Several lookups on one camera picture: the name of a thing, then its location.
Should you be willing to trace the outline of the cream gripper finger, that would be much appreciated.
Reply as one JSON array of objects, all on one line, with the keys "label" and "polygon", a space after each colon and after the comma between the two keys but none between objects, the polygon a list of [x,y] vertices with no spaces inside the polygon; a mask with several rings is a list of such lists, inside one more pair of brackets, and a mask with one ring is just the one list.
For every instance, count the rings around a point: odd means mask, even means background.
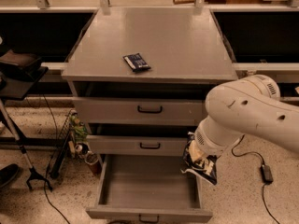
[{"label": "cream gripper finger", "polygon": [[199,148],[195,141],[190,143],[190,156],[193,163],[205,161],[207,158],[207,154]]}]

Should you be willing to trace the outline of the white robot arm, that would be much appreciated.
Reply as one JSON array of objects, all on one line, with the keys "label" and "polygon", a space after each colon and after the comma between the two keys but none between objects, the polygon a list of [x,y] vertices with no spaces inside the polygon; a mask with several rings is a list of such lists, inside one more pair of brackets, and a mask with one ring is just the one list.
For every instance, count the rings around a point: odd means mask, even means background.
[{"label": "white robot arm", "polygon": [[192,161],[220,156],[241,136],[250,134],[299,152],[299,107],[279,100],[277,83],[255,75],[223,83],[206,96],[207,117],[191,142]]}]

